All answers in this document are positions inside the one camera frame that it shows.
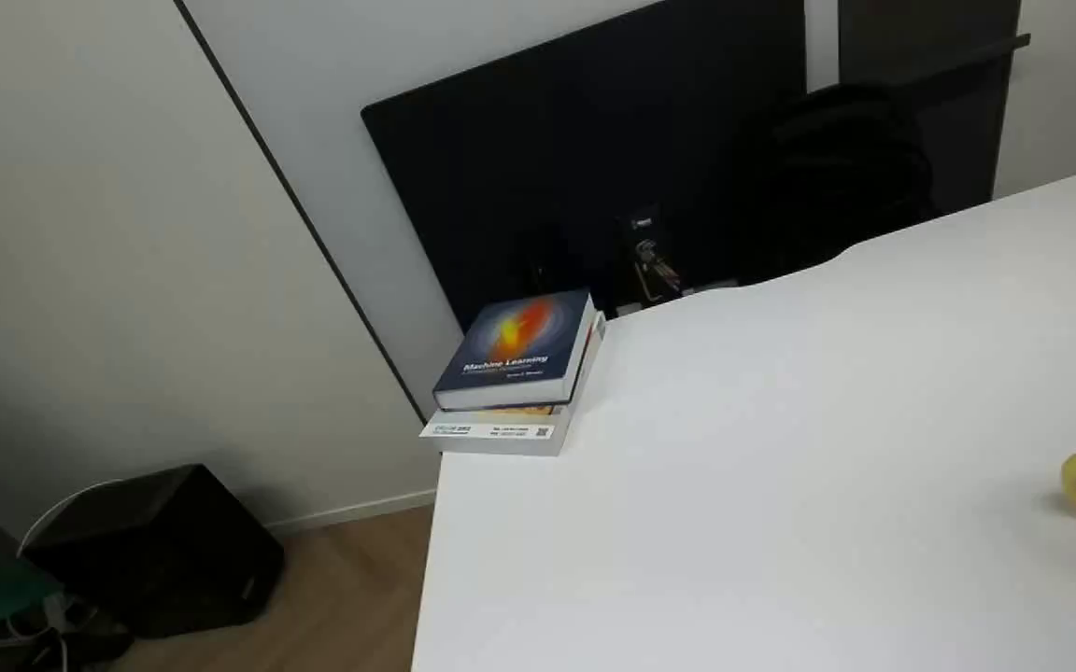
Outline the dark door panel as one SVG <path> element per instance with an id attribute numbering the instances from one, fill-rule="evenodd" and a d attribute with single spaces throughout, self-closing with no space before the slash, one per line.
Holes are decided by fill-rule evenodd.
<path id="1" fill-rule="evenodd" d="M 1020 0 L 839 0 L 839 79 L 892 87 L 914 112 L 940 213 L 993 199 Z"/>

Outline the white book underneath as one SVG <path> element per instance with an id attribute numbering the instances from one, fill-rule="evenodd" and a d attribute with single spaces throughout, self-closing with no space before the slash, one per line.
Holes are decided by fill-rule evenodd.
<path id="1" fill-rule="evenodd" d="M 570 392 L 580 397 L 599 342 L 605 336 L 605 319 L 589 321 L 585 350 L 580 364 L 580 381 Z M 498 407 L 498 410 L 434 410 L 422 426 L 422 439 L 438 452 L 483 452 L 483 457 L 555 457 L 570 432 L 580 398 L 550 405 L 550 407 Z"/>

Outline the blue book with orange cover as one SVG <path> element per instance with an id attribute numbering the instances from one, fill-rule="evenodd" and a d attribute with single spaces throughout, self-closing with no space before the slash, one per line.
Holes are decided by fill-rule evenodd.
<path id="1" fill-rule="evenodd" d="M 434 385 L 442 410 L 562 405 L 594 327 L 585 291 L 484 308 Z"/>

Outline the metal keys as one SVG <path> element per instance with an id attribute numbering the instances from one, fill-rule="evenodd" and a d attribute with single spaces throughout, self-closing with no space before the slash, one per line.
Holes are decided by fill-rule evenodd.
<path id="1" fill-rule="evenodd" d="M 667 301 L 683 296 L 683 281 L 673 263 L 661 253 L 656 225 L 648 215 L 635 215 L 632 232 L 632 270 L 645 301 Z"/>

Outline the black box on floor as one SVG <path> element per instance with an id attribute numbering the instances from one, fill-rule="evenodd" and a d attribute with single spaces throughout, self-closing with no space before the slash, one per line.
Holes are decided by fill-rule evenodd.
<path id="1" fill-rule="evenodd" d="M 142 640 L 245 625 L 284 566 L 206 462 L 79 492 L 21 556 Z"/>

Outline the black monitor panel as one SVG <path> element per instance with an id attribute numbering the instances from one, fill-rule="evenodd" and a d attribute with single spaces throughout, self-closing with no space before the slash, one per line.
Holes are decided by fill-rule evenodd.
<path id="1" fill-rule="evenodd" d="M 635 219 L 692 283 L 751 270 L 769 122 L 803 89 L 803 0 L 648 0 L 374 101 L 361 122 L 469 321 L 562 286 L 632 301 Z"/>

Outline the black backpack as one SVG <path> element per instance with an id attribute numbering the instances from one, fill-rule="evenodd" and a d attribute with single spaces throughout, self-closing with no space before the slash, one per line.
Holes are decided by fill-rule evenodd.
<path id="1" fill-rule="evenodd" d="M 815 89 L 769 128 L 741 281 L 823 264 L 929 213 L 934 163 L 911 105 L 875 84 Z"/>

